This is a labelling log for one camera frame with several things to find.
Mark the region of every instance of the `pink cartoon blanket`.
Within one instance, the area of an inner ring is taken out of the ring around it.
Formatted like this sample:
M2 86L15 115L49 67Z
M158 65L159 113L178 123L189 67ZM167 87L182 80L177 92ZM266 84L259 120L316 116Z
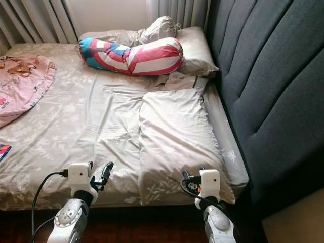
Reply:
M0 127L35 106L52 84L55 70L42 56L0 57Z

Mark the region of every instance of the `black cable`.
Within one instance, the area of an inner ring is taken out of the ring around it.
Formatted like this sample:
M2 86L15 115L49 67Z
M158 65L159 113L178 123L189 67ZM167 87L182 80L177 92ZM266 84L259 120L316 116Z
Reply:
M62 175L62 172L53 172L48 174L42 181L42 183L40 184L36 195L34 197L34 201L32 202L32 207L31 207L31 233L34 236L34 226L35 226L35 219L34 219L34 214L35 214L35 205L36 205L36 201L38 198L39 193L41 192L42 187L44 186L45 182L47 181L47 179L49 179L52 175Z
M35 239L36 239L36 236L37 236L37 234L38 234L38 232L39 232L39 231L40 231L40 230L41 230L41 229L42 229L46 224L48 224L49 222L53 221L54 219L55 219L55 216L52 217L52 218L50 218L50 219L48 219L48 220L46 220L43 224L41 224L41 225L37 228L37 230L35 231L35 234L33 234L30 243L34 243L34 242L35 242Z
M228 216L228 214L218 205L218 204L216 204L216 203L214 203L213 201L210 201L210 200L208 200L208 199L206 199L206 198L203 198L203 197L201 197L201 196L198 196L198 195L196 195L196 194L194 194L194 193L192 193L191 191L189 191L186 187L184 187L183 186L183 183L184 182L188 182L188 181L190 181L189 179L182 179L181 180L181 182L180 182L180 186L181 186L181 189L185 192L185 193L187 193L187 194L189 194L189 195L191 195L191 196L194 196L194 197L196 197L196 198L198 198L198 199L200 199L200 200L202 200L202 201L205 201L205 202L207 202L207 203L209 203L209 204L211 204L211 205L213 205L213 206L215 206L215 207L217 207L220 211L222 211L222 213L223 214L225 214L229 219L230 219L230 217Z

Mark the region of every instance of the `headboard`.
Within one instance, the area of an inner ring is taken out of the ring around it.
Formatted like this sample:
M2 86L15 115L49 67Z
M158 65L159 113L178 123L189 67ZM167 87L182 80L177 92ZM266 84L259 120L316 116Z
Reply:
M265 217L324 187L324 1L212 1L216 84Z

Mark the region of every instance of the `gray upholstered headboard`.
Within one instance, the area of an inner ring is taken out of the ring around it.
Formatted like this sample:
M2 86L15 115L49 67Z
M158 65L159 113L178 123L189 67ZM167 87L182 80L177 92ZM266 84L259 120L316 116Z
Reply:
M324 187L324 1L212 1L216 79L266 216Z

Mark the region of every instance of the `gray curtain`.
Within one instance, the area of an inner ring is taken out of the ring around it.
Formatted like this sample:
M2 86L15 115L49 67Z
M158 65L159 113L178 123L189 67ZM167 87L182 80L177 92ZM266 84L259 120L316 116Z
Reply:
M147 0L149 23L158 17L170 16L182 28L207 25L210 0Z
M0 30L10 46L77 43L62 0L1 0Z

